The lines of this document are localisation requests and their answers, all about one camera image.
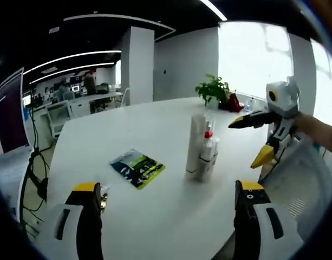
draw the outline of green packet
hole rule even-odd
[[[135,149],[111,161],[110,165],[138,190],[144,188],[166,168],[165,165]]]

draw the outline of round table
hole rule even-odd
[[[185,178],[191,115],[216,119],[219,153],[211,179]],[[235,181],[257,181],[250,165],[268,127],[229,129],[242,113],[209,110],[197,97],[122,107],[68,121],[58,139],[48,184],[48,208],[64,203],[80,183],[111,185],[101,215],[105,259],[211,259],[234,231]],[[165,164],[137,190],[109,162],[134,148]]]

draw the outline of green leaves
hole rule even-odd
[[[226,102],[230,96],[229,84],[227,82],[222,83],[221,77],[215,77],[211,74],[206,74],[206,77],[210,79],[210,82],[201,82],[194,89],[204,100],[204,105],[206,106],[213,98]]]

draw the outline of led light strip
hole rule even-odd
[[[79,54],[74,54],[74,55],[69,55],[69,56],[66,56],[66,57],[62,57],[62,58],[57,58],[55,60],[52,60],[52,61],[48,61],[46,63],[43,63],[41,65],[38,65],[32,69],[29,69],[27,71],[24,72],[23,75],[26,75],[28,72],[32,71],[32,70],[35,70],[35,69],[38,69],[38,68],[41,68],[45,65],[48,65],[48,64],[51,64],[53,62],[56,62],[56,61],[61,61],[61,60],[65,60],[65,59],[68,59],[68,58],[73,58],[73,57],[79,57],[79,56],[84,56],[84,55],[90,55],[90,54],[101,54],[101,53],[121,53],[121,50],[102,50],[102,51],[91,51],[89,53],[79,53]]]
[[[212,10],[222,21],[227,21],[226,16],[223,15],[222,12],[220,12],[219,9],[215,5],[213,5],[209,0],[200,0],[202,3],[204,3],[210,10]]]
[[[68,71],[75,70],[75,69],[82,69],[82,68],[87,68],[87,67],[98,67],[98,66],[113,65],[113,64],[114,64],[114,62],[107,62],[107,63],[98,63],[98,64],[79,66],[79,67],[75,67],[75,68],[72,68],[72,69],[65,69],[65,70],[58,71],[58,72],[52,73],[50,75],[44,76],[44,77],[40,77],[39,79],[33,80],[33,82],[30,82],[30,84],[33,84],[33,83],[35,83],[39,80],[44,80],[44,79],[46,79],[48,77],[51,77],[51,76],[54,76],[56,74],[63,73],[63,72],[68,72]]]

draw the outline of white pillar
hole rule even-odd
[[[300,110],[313,115],[316,100],[316,63],[311,42],[290,35],[294,77],[301,90]]]
[[[109,78],[110,82],[109,84],[115,85],[116,84],[116,79],[115,79],[115,66],[113,68],[109,69]]]
[[[154,31],[131,27],[121,45],[121,88],[131,105],[153,101]]]
[[[96,85],[100,85],[102,83],[108,83],[108,70],[107,68],[97,68],[96,69]]]

